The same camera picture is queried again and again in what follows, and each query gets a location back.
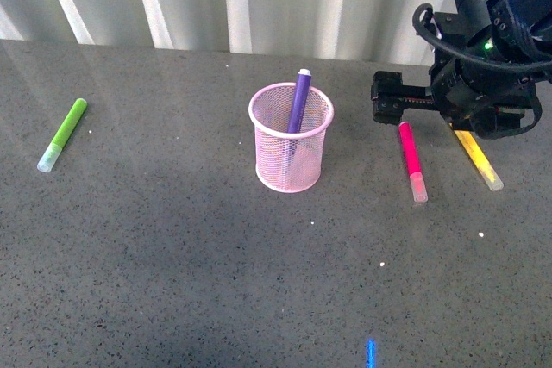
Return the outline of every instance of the mesh cup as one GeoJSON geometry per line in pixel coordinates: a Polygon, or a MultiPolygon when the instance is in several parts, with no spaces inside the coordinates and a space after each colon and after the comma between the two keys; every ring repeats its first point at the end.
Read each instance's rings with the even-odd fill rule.
{"type": "Polygon", "coordinates": [[[257,176],[267,187],[284,193],[310,188],[320,177],[326,128],[334,117],[331,101],[309,88],[301,130],[288,134],[295,83],[269,85],[249,102],[255,126],[257,176]]]}

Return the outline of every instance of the marker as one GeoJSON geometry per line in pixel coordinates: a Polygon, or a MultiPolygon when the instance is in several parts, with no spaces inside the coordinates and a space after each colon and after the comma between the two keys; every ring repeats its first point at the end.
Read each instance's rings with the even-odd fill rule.
{"type": "Polygon", "coordinates": [[[295,94],[293,95],[292,113],[290,121],[287,124],[288,134],[297,134],[301,131],[301,122],[303,121],[304,106],[307,103],[309,96],[309,88],[311,87],[311,71],[301,69],[297,75],[297,83],[295,84],[295,94]]]}
{"type": "Polygon", "coordinates": [[[41,172],[50,172],[52,170],[53,165],[61,154],[61,150],[63,150],[72,131],[77,126],[78,120],[84,114],[87,105],[88,103],[83,98],[75,101],[69,114],[67,114],[66,119],[61,123],[60,129],[58,129],[58,132],[52,138],[52,142],[50,142],[50,145],[36,166],[41,172]]]}
{"type": "Polygon", "coordinates": [[[411,125],[406,121],[401,122],[398,125],[398,131],[400,132],[400,139],[405,151],[406,166],[408,168],[408,175],[411,178],[414,201],[425,203],[428,201],[428,193],[423,182],[422,167],[420,167],[420,161],[417,157],[416,143],[414,142],[414,135],[412,135],[411,125]]]}
{"type": "Polygon", "coordinates": [[[469,158],[474,162],[475,168],[479,170],[486,185],[489,186],[489,189],[491,189],[491,191],[504,189],[504,183],[502,183],[499,175],[494,171],[494,168],[492,168],[491,163],[486,158],[474,137],[468,131],[455,131],[455,134],[466,150],[467,155],[469,155],[469,158]]]}

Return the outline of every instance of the green marker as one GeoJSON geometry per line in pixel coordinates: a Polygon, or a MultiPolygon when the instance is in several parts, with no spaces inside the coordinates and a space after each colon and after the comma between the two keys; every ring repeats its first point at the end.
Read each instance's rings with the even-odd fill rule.
{"type": "Polygon", "coordinates": [[[88,103],[83,98],[75,101],[69,114],[67,114],[66,119],[61,124],[60,129],[58,129],[58,132],[36,166],[41,172],[50,172],[52,170],[72,131],[77,127],[78,120],[84,114],[87,105],[88,103]]]}

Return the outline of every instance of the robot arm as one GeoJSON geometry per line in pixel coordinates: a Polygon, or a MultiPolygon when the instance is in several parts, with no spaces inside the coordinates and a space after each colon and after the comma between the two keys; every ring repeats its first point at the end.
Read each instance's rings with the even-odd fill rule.
{"type": "Polygon", "coordinates": [[[412,23],[435,48],[431,85],[377,72],[373,119],[398,124],[405,109],[438,110],[454,129],[496,139],[532,129],[536,83],[552,79],[552,0],[455,0],[458,14],[417,8],[412,23]],[[528,111],[532,122],[523,125],[528,111]]]}

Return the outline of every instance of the gray countertop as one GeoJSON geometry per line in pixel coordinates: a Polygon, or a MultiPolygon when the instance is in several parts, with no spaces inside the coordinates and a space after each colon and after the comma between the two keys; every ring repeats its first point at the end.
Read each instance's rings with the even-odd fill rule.
{"type": "Polygon", "coordinates": [[[552,366],[547,84],[535,130],[481,141],[500,192],[437,113],[407,112],[420,206],[369,91],[377,70],[421,85],[426,68],[0,46],[2,367],[362,367],[368,338],[378,367],[552,366]],[[301,67],[336,117],[319,181],[280,194],[255,175],[248,102],[301,67]]]}

